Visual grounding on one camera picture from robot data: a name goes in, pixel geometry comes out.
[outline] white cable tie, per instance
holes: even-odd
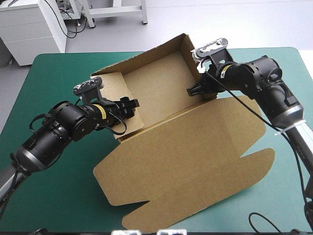
[[[296,123],[294,123],[293,125],[291,125],[291,126],[285,128],[284,130],[277,131],[274,135],[276,135],[276,136],[281,135],[282,133],[285,133],[286,131],[288,131],[288,130],[290,130],[290,129],[292,129],[292,128],[298,126],[298,125],[301,125],[301,124],[303,124],[303,123],[305,123],[305,122],[307,122],[307,121],[301,120],[301,121],[299,121],[299,122],[296,122]]]

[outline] black cable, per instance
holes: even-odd
[[[32,121],[29,124],[29,129],[32,133],[34,133],[35,138],[37,138],[37,133],[33,128],[33,123],[34,123],[34,121],[37,121],[37,120],[42,119],[42,118],[55,118],[55,117],[52,114],[40,114],[40,115],[38,115],[32,119]]]
[[[273,128],[275,131],[279,131],[278,128],[276,128],[275,126],[273,126],[271,123],[269,123],[268,121],[266,121],[264,118],[262,118],[258,113],[256,113],[254,110],[252,110],[249,106],[247,106],[243,101],[241,101],[231,90],[229,90],[226,86],[224,86],[224,84],[222,84],[219,80],[217,80],[215,77],[213,77],[211,74],[209,74],[207,71],[205,72],[207,75],[209,75],[210,78],[212,78],[215,82],[217,82],[220,86],[222,86],[228,93],[230,93],[237,101],[239,101],[245,108],[247,108],[250,112],[252,112],[257,118],[259,118],[261,121],[263,121],[265,124],[267,124],[269,127]],[[307,208],[307,210],[309,210],[309,206],[308,206],[308,201],[307,198],[305,196],[305,188],[304,188],[304,180],[303,180],[303,174],[302,174],[302,170],[301,170],[301,165],[300,165],[300,161],[299,161],[299,157],[296,151],[296,148],[294,146],[294,144],[290,141],[290,139],[287,137],[287,135],[285,133],[281,133],[281,135],[285,138],[285,140],[288,142],[288,144],[290,145],[290,147],[293,150],[294,156],[295,156],[295,160],[297,163],[297,168],[299,171],[299,177],[300,177],[300,185],[301,185],[301,191],[302,191],[302,196],[303,196],[303,200],[304,200],[304,204],[305,207]],[[310,225],[313,224],[312,219],[310,218],[310,214],[309,214],[309,220],[310,220]]]
[[[75,35],[74,35],[73,37],[70,37],[70,36],[68,36],[66,33],[64,33],[63,28],[62,28],[62,26],[61,26],[61,24],[60,24],[60,21],[59,21],[59,18],[58,18],[58,16],[57,16],[57,14],[56,14],[55,11],[53,10],[53,8],[52,8],[52,6],[49,4],[49,2],[47,2],[47,0],[44,0],[44,1],[45,1],[45,2],[48,4],[48,6],[51,8],[51,10],[52,10],[52,12],[53,12],[55,18],[57,18],[58,24],[59,24],[60,29],[62,30],[63,34],[64,34],[67,38],[75,38],[75,37],[77,36],[77,33],[75,33]]]
[[[115,135],[118,135],[118,136],[123,135],[123,134],[127,131],[127,124],[126,124],[126,122],[125,122],[121,117],[119,117],[119,116],[117,116],[117,115],[114,115],[114,114],[111,113],[111,112],[109,112],[109,114],[111,114],[111,115],[112,115],[113,117],[115,117],[119,122],[121,122],[121,123],[125,126],[125,130],[124,130],[123,132],[116,132],[116,131],[114,131],[112,128],[110,128],[109,126],[105,126],[104,128],[110,130],[110,131],[111,131],[113,134],[115,134]]]
[[[81,99],[78,99],[76,102],[75,102],[75,105],[77,105],[78,103],[79,103],[79,101],[80,101]]]
[[[3,207],[2,207],[2,209],[1,209],[1,212],[0,212],[0,220],[1,220],[2,217],[3,217],[4,211],[5,211],[6,207],[7,207],[8,203],[9,203],[9,200],[10,200],[10,198],[11,198],[11,195],[12,195],[12,193],[13,193],[13,187],[14,187],[14,185],[15,185],[15,183],[16,183],[16,179],[17,179],[17,177],[18,177],[18,173],[19,173],[18,170],[16,170],[16,171],[15,171],[15,174],[14,174],[14,177],[13,177],[12,184],[11,184],[10,189],[9,189],[9,192],[8,192],[8,194],[6,195],[5,202],[4,202]]]
[[[210,78],[212,78],[214,81],[216,81],[219,85],[221,85],[228,93],[230,93],[237,101],[239,101],[246,109],[248,109],[250,112],[252,112],[256,117],[258,117],[262,122],[266,123],[268,126],[273,128],[275,131],[279,131],[275,126],[270,124],[268,121],[266,121],[263,117],[261,117],[258,113],[256,113],[253,109],[251,109],[249,106],[247,106],[243,101],[241,101],[231,90],[229,90],[226,86],[224,86],[219,80],[217,80],[215,77],[213,77],[211,74],[209,74],[207,71],[205,72],[207,75],[209,75]]]
[[[3,207],[1,209],[1,212],[0,212],[0,220],[3,217],[4,211],[5,211],[8,203],[9,203],[9,200],[10,200],[10,198],[12,196],[14,185],[15,185],[16,179],[18,177],[19,169],[21,168],[20,163],[19,163],[18,159],[14,156],[14,154],[11,153],[11,157],[12,157],[13,161],[17,164],[17,167],[16,167],[15,174],[14,174],[14,177],[13,177],[13,180],[12,180],[12,184],[11,184],[10,189],[9,189],[9,191],[8,191],[6,197],[5,197],[5,202],[4,202]]]
[[[253,215],[258,215],[258,216],[262,217],[262,218],[265,219],[268,223],[270,223],[271,226],[273,226],[273,227],[278,231],[278,233],[279,233],[280,235],[283,235],[283,233],[276,227],[276,225],[275,225],[272,221],[270,221],[269,219],[267,219],[264,215],[262,215],[262,214],[260,214],[260,213],[257,213],[257,212],[252,212],[252,213],[249,214],[249,218],[248,218],[248,219],[249,219],[249,224],[250,224],[251,228],[252,228],[257,234],[261,235],[262,233],[260,233],[260,232],[254,227],[254,225],[252,224],[251,217],[252,217]]]
[[[71,20],[73,20],[73,18],[69,15],[69,13],[68,12],[66,12],[65,10],[63,10],[63,9],[61,9],[61,8],[59,8],[59,10],[60,11],[62,11],[62,12],[64,12],[65,14],[67,14],[70,18],[71,18]],[[85,20],[85,25],[84,25],[84,28],[81,30],[81,31],[77,31],[77,26],[75,25],[75,32],[74,31],[70,31],[70,30],[67,30],[68,32],[71,32],[71,33],[81,33],[81,32],[83,32],[84,30],[85,30],[85,28],[86,28],[86,25],[87,25],[87,18],[86,18],[86,20]]]

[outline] black motor joint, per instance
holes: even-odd
[[[93,130],[109,129],[116,135],[126,132],[125,119],[135,115],[138,100],[123,97],[111,101],[101,96],[102,79],[96,77],[74,88],[83,105],[74,105],[62,101],[55,105],[45,117],[43,125],[17,151],[17,160],[29,172],[48,168],[62,154],[71,141],[79,141]],[[124,124],[123,132],[112,129],[115,125]]]

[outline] cardboard tab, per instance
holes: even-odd
[[[260,113],[254,101],[241,99]],[[122,142],[94,175],[112,205],[150,201],[123,225],[155,232],[261,180],[273,150],[240,157],[264,133],[238,101],[215,99]]]

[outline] white cabinet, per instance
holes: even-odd
[[[31,65],[39,54],[65,52],[67,38],[44,0],[19,0],[8,7],[11,1],[0,5],[0,38],[19,65]],[[47,2],[67,33],[55,0]]]

